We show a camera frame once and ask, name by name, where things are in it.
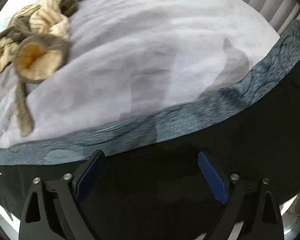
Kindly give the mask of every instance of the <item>silver bolt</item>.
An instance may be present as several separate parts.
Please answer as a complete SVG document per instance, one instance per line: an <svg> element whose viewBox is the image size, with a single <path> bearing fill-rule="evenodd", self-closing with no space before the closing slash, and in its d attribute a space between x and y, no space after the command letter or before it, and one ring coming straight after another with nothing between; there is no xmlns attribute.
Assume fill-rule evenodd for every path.
<svg viewBox="0 0 300 240"><path fill-rule="evenodd" d="M270 180L268 178L263 178L262 181L266 185L270 184Z"/></svg>
<svg viewBox="0 0 300 240"><path fill-rule="evenodd" d="M233 180L238 180L238 179L240 179L240 177L239 177L239 175L238 174L231 174L231 179L233 179Z"/></svg>
<svg viewBox="0 0 300 240"><path fill-rule="evenodd" d="M34 184L38 184L40 182L40 178L35 178L34 180L33 180L33 183Z"/></svg>
<svg viewBox="0 0 300 240"><path fill-rule="evenodd" d="M64 180L69 180L71 178L72 178L72 175L70 173L67 173L67 174L63 175Z"/></svg>

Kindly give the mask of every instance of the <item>metal screw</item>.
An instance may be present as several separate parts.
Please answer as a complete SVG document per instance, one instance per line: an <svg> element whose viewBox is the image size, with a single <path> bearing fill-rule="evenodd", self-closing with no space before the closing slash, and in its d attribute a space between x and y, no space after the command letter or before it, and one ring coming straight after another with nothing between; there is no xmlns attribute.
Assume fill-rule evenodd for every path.
<svg viewBox="0 0 300 240"><path fill-rule="evenodd" d="M238 174L231 174L231 179L233 179L233 180L238 180L238 179L240 179L240 177L239 177L239 175Z"/></svg>
<svg viewBox="0 0 300 240"><path fill-rule="evenodd" d="M40 178L35 178L34 180L33 180L33 183L34 184L38 184L40 182Z"/></svg>
<svg viewBox="0 0 300 240"><path fill-rule="evenodd" d="M63 175L64 180L69 180L71 178L72 178L72 175L70 173L67 173L67 174Z"/></svg>
<svg viewBox="0 0 300 240"><path fill-rule="evenodd" d="M263 178L262 181L266 185L270 184L270 180L268 178Z"/></svg>

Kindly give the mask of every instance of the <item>crumpled blanket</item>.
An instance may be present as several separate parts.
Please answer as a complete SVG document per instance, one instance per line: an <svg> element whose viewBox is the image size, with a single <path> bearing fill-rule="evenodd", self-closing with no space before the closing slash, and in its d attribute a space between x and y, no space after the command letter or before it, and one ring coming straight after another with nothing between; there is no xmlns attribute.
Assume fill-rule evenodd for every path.
<svg viewBox="0 0 300 240"><path fill-rule="evenodd" d="M0 33L0 72L13 61L19 43L37 33L69 38L68 17L77 10L73 0L41 0L18 11Z"/></svg>

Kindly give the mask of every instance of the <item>mattress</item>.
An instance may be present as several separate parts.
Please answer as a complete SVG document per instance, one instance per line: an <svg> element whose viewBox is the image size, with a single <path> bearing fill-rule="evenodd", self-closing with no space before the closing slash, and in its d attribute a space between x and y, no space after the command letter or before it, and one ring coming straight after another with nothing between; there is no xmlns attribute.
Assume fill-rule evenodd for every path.
<svg viewBox="0 0 300 240"><path fill-rule="evenodd" d="M35 128L26 138L14 115L12 66L0 75L0 148L205 99L240 81L279 39L242 0L85 0L79 7L68 63L28 86Z"/></svg>

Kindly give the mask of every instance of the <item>gray fabric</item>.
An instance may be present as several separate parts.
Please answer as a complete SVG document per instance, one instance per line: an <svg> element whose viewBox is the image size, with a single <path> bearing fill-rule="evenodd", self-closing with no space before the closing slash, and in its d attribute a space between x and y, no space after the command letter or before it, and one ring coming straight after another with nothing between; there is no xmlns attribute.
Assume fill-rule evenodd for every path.
<svg viewBox="0 0 300 240"><path fill-rule="evenodd" d="M33 132L22 138L15 115L1 111L9 121L0 148L206 98L241 80L279 39L241 0L85 0L70 21L67 64L27 86Z"/></svg>
<svg viewBox="0 0 300 240"><path fill-rule="evenodd" d="M293 20L269 54L232 87L204 100L170 107L156 114L0 150L0 165L77 161L88 158L95 149L113 155L204 129L258 101L298 60L300 22Z"/></svg>

